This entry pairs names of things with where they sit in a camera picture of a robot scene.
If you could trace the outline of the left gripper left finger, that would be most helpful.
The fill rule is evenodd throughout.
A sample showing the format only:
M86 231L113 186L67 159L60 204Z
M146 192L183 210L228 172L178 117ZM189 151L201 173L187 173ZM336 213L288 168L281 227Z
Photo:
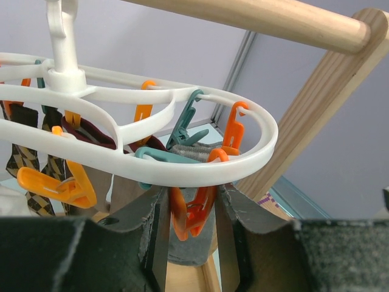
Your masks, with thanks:
M2 291L163 291L169 202L154 186L112 215L1 218Z

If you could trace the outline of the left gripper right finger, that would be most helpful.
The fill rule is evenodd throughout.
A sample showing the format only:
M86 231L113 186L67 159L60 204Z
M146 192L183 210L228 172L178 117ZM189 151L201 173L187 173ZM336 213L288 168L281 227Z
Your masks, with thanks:
M387 291L388 221L284 220L219 187L223 291Z

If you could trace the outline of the white plastic clip hanger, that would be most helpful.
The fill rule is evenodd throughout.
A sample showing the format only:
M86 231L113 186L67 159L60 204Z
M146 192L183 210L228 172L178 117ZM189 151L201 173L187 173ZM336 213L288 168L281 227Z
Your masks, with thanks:
M227 162L172 163L124 154L123 147L150 136L166 126L176 104L186 101L194 85L161 80L160 88L141 90L144 77L104 69L79 66L75 52L73 23L77 1L47 1L47 21L54 57L35 63L33 55L1 54L1 99L36 103L79 114L103 126L115 141L111 150L82 142L68 135L9 120L1 120L1 138L49 153L49 143L58 142L57 155L104 172L135 181L168 187L217 186L243 179L264 167L272 157L278 138L275 119L255 102L245 113L261 130L259 142L248 152ZM160 112L144 120L119 125L96 101L124 104L164 104Z

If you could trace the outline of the wooden drying rack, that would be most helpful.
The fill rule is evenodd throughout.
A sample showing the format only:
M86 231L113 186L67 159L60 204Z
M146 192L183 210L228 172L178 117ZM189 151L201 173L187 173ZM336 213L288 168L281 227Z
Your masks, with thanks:
M322 127L388 54L388 13L363 9L354 18L367 25L370 37L356 53L327 52L279 123L275 153L262 170L235 187L252 201L284 173Z

